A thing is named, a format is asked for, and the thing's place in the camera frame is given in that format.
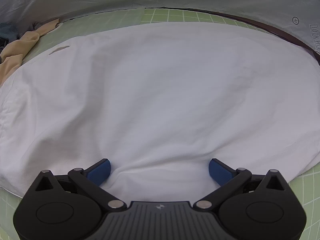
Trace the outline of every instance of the tan cloth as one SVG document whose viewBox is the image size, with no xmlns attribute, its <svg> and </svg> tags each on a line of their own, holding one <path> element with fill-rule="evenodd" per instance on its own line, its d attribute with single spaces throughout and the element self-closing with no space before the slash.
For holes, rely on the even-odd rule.
<svg viewBox="0 0 320 240">
<path fill-rule="evenodd" d="M 59 19 L 42 25 L 35 31 L 26 32 L 19 40 L 10 42 L 2 50 L 0 57 L 0 86 L 22 64 L 23 58 L 38 42 L 39 38 L 55 29 Z"/>
</svg>

